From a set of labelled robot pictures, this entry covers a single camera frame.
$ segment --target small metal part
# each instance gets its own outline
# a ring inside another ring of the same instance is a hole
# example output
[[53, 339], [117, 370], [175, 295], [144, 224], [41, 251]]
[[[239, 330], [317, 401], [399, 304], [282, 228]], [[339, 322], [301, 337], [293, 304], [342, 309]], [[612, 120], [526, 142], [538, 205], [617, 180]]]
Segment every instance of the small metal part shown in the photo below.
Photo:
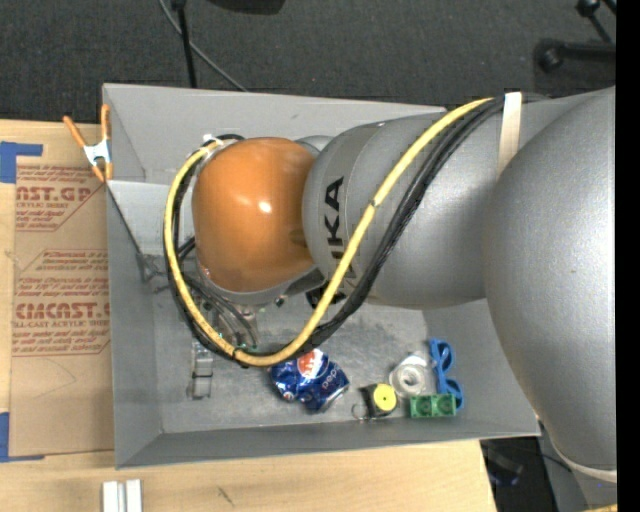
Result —
[[456, 398], [451, 393], [412, 396], [412, 418], [437, 418], [456, 415]]
[[351, 415], [358, 421], [370, 420], [369, 409], [365, 404], [353, 404], [351, 406]]
[[255, 318], [256, 312], [252, 308], [246, 307], [242, 309], [242, 316], [249, 320]]
[[400, 399], [436, 393], [436, 381], [430, 371], [430, 362], [419, 354], [411, 354], [396, 366], [389, 374], [389, 384]]
[[212, 381], [213, 353], [194, 340], [191, 349], [191, 381], [187, 387], [187, 396], [194, 400], [209, 398]]

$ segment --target white plastic piece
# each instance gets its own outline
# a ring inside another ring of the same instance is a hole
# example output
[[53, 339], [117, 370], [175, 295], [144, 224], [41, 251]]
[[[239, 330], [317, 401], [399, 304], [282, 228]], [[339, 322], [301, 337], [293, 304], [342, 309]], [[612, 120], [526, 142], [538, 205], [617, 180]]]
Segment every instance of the white plastic piece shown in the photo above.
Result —
[[418, 396], [427, 384], [426, 368], [417, 364], [403, 364], [393, 371], [389, 383], [401, 398]]
[[518, 152], [521, 113], [522, 93], [510, 92], [505, 94], [500, 145], [498, 146], [498, 177]]
[[85, 146], [84, 154], [87, 155], [89, 162], [98, 165], [98, 160], [102, 158], [105, 162], [111, 162], [111, 151], [107, 139], [101, 140], [95, 146]]
[[142, 512], [142, 481], [104, 482], [102, 512]]
[[142, 481], [127, 480], [125, 482], [127, 508], [126, 512], [142, 512]]
[[102, 484], [102, 512], [121, 512], [119, 504], [118, 482], [103, 482]]

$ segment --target metal bracket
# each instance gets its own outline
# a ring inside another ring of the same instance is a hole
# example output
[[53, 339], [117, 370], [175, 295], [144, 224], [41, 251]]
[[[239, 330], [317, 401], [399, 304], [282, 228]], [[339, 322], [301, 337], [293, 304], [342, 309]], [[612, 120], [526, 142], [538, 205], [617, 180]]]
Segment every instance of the metal bracket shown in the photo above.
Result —
[[204, 348], [199, 341], [191, 345], [191, 382], [187, 387], [187, 396], [194, 400], [211, 396], [213, 381], [213, 353]]
[[142, 481], [103, 482], [102, 512], [142, 512]]

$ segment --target green lego brick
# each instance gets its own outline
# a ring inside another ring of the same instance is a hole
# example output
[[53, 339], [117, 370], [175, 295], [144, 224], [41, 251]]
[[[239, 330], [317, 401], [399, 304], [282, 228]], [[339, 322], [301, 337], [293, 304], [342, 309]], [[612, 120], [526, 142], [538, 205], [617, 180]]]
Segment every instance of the green lego brick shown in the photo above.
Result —
[[437, 418], [456, 415], [456, 398], [451, 393], [412, 396], [412, 418]]

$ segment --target pepsi can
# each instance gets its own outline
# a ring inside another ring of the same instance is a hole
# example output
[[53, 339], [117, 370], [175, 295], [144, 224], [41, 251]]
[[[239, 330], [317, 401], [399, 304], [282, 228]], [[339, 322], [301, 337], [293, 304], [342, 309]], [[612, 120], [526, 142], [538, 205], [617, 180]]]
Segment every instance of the pepsi can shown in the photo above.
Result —
[[349, 388], [342, 368], [318, 349], [272, 366], [269, 375], [282, 398], [298, 400], [312, 412], [326, 411]]

